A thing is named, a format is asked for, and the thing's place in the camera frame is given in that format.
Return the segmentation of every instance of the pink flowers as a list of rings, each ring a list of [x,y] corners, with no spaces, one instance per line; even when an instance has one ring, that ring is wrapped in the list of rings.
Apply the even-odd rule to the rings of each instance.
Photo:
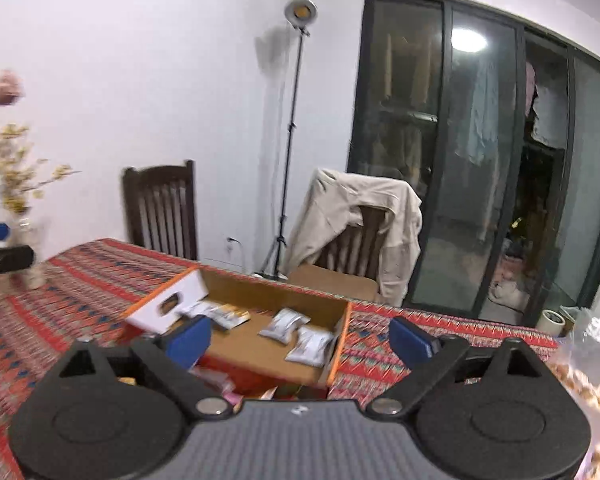
[[[0,72],[0,106],[14,104],[19,97],[22,97],[20,80],[11,70]]]

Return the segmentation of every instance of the yellow flowers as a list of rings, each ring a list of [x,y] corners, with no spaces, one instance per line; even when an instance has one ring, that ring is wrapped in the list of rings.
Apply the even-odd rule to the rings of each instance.
[[[26,143],[29,128],[7,124],[0,130],[0,195],[2,206],[8,211],[23,215],[29,209],[27,199],[29,192],[33,198],[40,199],[44,196],[42,187],[62,180],[77,171],[73,171],[68,164],[61,164],[47,180],[34,183],[33,179],[40,166],[48,162],[46,158],[39,158],[35,163],[27,166],[25,159],[32,148]]]
[[[69,175],[71,173],[72,173],[71,166],[69,166],[68,164],[63,164],[62,166],[58,166],[54,170],[54,172],[52,173],[52,176],[53,176],[54,180],[62,180],[64,177],[66,177],[67,175]]]

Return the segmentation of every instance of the tripod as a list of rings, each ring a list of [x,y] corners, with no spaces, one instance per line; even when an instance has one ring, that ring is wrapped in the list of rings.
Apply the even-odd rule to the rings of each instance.
[[[298,100],[298,79],[300,77],[300,65],[302,63],[302,44],[304,37],[309,36],[309,32],[306,30],[305,27],[294,28],[300,31],[300,41],[298,43],[298,60],[296,61],[296,79],[294,81],[294,94],[291,100],[291,118],[289,119],[288,136],[286,138],[285,178],[282,184],[282,205],[280,206],[280,218],[278,220],[280,222],[280,228],[278,230],[278,237],[274,240],[273,244],[271,245],[269,253],[267,253],[267,258],[265,259],[264,264],[260,269],[260,273],[264,275],[267,265],[269,265],[269,260],[271,259],[273,252],[276,251],[276,259],[273,265],[273,276],[270,276],[270,278],[273,278],[274,280],[278,279],[278,274],[280,271],[280,258],[282,256],[282,246],[286,247],[284,229],[286,221],[286,188],[288,187],[289,165],[291,162],[291,142],[293,141],[294,130],[296,129],[296,123],[294,121],[296,118],[296,101]]]

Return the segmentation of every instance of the patterned tablecloth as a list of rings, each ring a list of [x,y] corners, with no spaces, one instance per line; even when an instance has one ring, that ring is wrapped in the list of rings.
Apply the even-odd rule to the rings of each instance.
[[[191,262],[107,238],[69,249],[45,265],[48,279],[35,291],[19,292],[8,276],[0,276],[0,480],[22,478],[6,430],[36,381],[78,336],[113,343],[122,332],[119,314]],[[551,338],[531,329],[359,302],[331,398],[365,404],[405,375],[386,334],[397,314],[433,335],[456,333],[476,346],[497,346],[507,336],[518,336],[543,359],[555,347]]]

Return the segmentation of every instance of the screw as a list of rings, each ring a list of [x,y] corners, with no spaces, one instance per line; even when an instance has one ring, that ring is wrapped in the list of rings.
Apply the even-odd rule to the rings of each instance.
[[[229,408],[229,403],[219,397],[207,397],[196,403],[196,409],[203,415],[222,415]]]
[[[371,403],[371,409],[380,415],[395,415],[402,409],[402,403],[389,397],[381,397]]]

